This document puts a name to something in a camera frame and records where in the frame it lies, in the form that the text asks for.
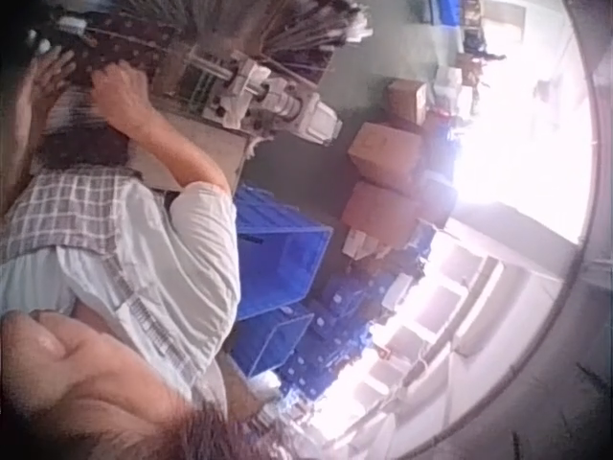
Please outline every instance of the concrete floor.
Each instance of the concrete floor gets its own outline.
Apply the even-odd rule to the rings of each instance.
[[[339,50],[320,85],[323,100],[343,120],[339,137],[323,147],[281,134],[261,144],[243,172],[244,180],[334,227],[319,281],[345,262],[340,249],[348,229],[340,217],[359,180],[347,156],[353,137],[363,123],[386,120],[385,87],[392,79],[433,80],[439,65],[453,62],[461,41],[454,28],[420,23],[423,0],[360,3],[369,6],[374,35]]]

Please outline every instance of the checkered vest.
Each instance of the checkered vest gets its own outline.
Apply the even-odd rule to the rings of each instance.
[[[0,232],[0,265],[49,246],[99,254],[107,273],[112,274],[121,305],[129,305],[147,337],[192,385],[199,375],[193,360],[182,353],[149,313],[130,285],[117,254],[124,209],[121,203],[127,186],[134,180],[140,180],[139,174],[124,167],[82,166],[41,172],[7,214]],[[163,196],[154,196],[163,208]]]

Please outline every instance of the dark hair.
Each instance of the dark hair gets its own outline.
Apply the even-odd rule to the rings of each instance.
[[[3,400],[0,446],[8,460],[268,460],[273,448],[254,443],[239,424],[209,403],[160,428],[155,437],[129,442],[124,435],[47,437],[33,430]]]

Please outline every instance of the man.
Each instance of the man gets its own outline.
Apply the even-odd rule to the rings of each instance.
[[[70,59],[36,59],[20,87],[18,178],[35,105],[57,98]],[[92,81],[105,120],[184,191],[167,213],[133,172],[83,166],[43,171],[15,200],[0,236],[3,410],[60,458],[268,458],[223,422],[203,381],[239,300],[225,176],[151,106],[144,74],[120,62]]]

